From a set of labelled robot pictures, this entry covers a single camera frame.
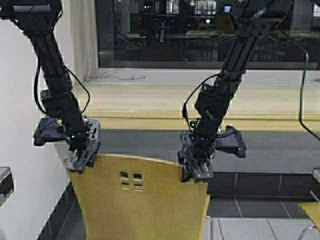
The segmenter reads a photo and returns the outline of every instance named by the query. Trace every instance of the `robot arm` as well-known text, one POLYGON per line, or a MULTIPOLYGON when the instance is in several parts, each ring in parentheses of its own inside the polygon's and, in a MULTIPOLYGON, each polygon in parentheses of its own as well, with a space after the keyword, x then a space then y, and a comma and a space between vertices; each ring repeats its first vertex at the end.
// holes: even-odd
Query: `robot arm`
POLYGON ((231 19, 236 32, 234 43, 215 83, 204 84, 198 95, 195 108, 201 118, 192 122, 192 132, 183 132, 180 137, 182 149, 178 152, 178 159, 184 165, 183 182, 190 178, 196 182, 211 179, 211 159, 216 150, 233 153, 240 158, 246 156, 246 145, 235 128, 228 126, 224 134, 218 134, 218 129, 259 39, 275 30, 292 6, 293 0, 233 2, 231 19))
POLYGON ((41 119, 34 144, 65 140, 71 153, 67 168, 83 173, 86 166, 94 164, 100 125, 82 116, 72 93, 70 75, 53 32, 61 13, 61 0, 0 0, 0 18, 12 21, 30 39, 48 86, 41 92, 48 117, 41 119))

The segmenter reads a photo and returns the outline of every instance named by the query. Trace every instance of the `window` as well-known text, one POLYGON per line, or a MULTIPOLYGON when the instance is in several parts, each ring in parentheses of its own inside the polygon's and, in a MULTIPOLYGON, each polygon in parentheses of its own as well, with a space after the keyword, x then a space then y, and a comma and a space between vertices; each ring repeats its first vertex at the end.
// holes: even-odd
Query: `window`
POLYGON ((320 6, 314 5, 314 11, 313 11, 313 16, 314 17, 320 17, 320 6))
MULTIPOLYGON (((95 2, 101 68, 219 69, 235 39, 230 0, 95 2)), ((309 23, 310 8, 301 11, 292 10, 279 27, 309 51, 309 67, 316 69, 320 66, 320 29, 317 21, 309 23)), ((314 8, 314 15, 320 16, 319 7, 314 8)), ((278 31, 259 41, 248 64, 251 69, 303 66, 304 55, 278 31)))

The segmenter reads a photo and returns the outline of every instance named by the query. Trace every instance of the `window sill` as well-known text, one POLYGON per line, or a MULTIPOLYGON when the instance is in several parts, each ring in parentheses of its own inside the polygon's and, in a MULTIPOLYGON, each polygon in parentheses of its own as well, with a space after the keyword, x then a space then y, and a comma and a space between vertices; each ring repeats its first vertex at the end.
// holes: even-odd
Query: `window sill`
MULTIPOLYGON (((192 85, 120 85, 87 84, 92 101, 85 113, 100 121, 103 129, 186 130, 181 108, 192 85)), ((74 88, 81 106, 87 100, 79 85, 74 88)), ((230 105, 223 126, 242 131, 301 132, 298 121, 297 86, 241 86, 230 105)), ((193 108, 197 94, 190 100, 190 119, 197 117, 193 108)), ((317 87, 306 87, 304 119, 313 131, 320 132, 320 101, 317 87)))

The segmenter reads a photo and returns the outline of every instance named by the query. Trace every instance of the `chair backrest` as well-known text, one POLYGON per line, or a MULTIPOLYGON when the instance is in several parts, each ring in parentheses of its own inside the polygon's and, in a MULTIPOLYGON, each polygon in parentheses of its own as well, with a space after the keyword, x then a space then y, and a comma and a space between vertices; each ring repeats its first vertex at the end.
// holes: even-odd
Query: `chair backrest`
POLYGON ((88 240, 200 240, 207 184, 181 183, 182 166, 99 154, 94 168, 70 173, 88 240))

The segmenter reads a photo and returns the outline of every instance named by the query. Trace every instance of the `black cable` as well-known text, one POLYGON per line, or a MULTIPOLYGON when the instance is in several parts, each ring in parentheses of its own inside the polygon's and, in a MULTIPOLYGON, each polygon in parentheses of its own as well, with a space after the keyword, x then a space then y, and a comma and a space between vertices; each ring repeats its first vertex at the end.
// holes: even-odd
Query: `black cable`
POLYGON ((69 68, 67 68, 66 66, 64 66, 64 67, 75 78, 75 80, 80 84, 80 86, 86 91, 86 94, 88 95, 88 100, 86 101, 85 107, 81 112, 83 114, 86 111, 86 109, 90 103, 90 100, 91 100, 90 92, 88 91, 88 89, 86 89, 86 87, 81 83, 81 81, 77 78, 77 76, 69 68))
POLYGON ((40 62, 38 60, 37 67, 36 67, 36 73, 34 77, 34 84, 33 84, 33 96, 35 103, 38 107, 38 109, 45 115, 48 115, 48 113, 42 108, 40 102, 39 102, 39 97, 38 97, 38 81, 39 81, 39 74, 40 74, 40 62))
POLYGON ((193 90, 193 92, 189 95, 189 97, 187 98, 187 100, 184 102, 183 104, 183 109, 182 109, 182 116, 183 118, 185 119, 186 123, 188 124, 188 127, 189 127, 189 130, 190 132, 192 132, 191 128, 190 128, 190 123, 189 123, 189 118, 188 118, 188 110, 187 110, 187 104, 188 104, 188 101, 190 100, 190 98, 195 94, 195 92, 202 86, 206 83, 206 81, 212 79, 212 78, 215 78, 215 77, 219 77, 220 74, 215 74, 215 75, 212 75, 212 76, 209 76, 207 77, 203 82, 201 82, 196 88, 195 90, 193 90))
POLYGON ((301 126, 307 130, 311 135, 313 135, 316 139, 320 141, 320 137, 315 134, 312 130, 310 130, 303 122, 302 115, 303 115, 303 103, 304 103, 304 88, 305 88, 305 80, 307 75, 307 69, 309 64, 309 53, 308 51, 298 42, 296 42, 294 39, 292 39, 288 34, 286 34, 282 29, 279 29, 287 39, 289 39, 296 47, 298 47, 303 53, 304 53, 304 69, 303 69, 303 75, 302 75, 302 81, 301 81, 301 88, 300 88, 300 109, 299 109, 299 122, 301 126))
POLYGON ((44 125, 42 128, 39 129, 39 134, 42 134, 42 132, 51 124, 53 124, 54 122, 58 121, 58 119, 52 120, 49 123, 47 123, 46 125, 44 125))

